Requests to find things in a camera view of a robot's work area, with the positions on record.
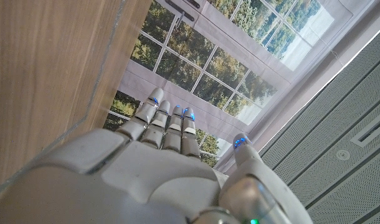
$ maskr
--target white robotic arm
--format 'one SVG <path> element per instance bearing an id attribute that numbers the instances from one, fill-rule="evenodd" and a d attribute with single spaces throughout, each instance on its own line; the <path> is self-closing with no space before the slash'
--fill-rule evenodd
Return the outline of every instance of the white robotic arm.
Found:
<path id="1" fill-rule="evenodd" d="M 115 133 L 93 130 L 31 164 L 0 193 L 0 223 L 312 223 L 244 134 L 223 187 L 200 161 L 192 109 L 156 88 Z"/>

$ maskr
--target wooden panel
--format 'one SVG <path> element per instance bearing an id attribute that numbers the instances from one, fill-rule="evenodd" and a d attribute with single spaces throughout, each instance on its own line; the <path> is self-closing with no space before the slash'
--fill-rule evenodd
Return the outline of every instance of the wooden panel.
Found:
<path id="1" fill-rule="evenodd" d="M 0 0 L 0 184 L 102 127 L 150 3 Z"/>
<path id="2" fill-rule="evenodd" d="M 97 94 L 90 107 L 89 118 L 67 139 L 74 138 L 87 130 L 103 127 L 151 2 L 152 0 L 142 0 L 125 3 L 103 64 L 103 72 L 97 86 Z"/>

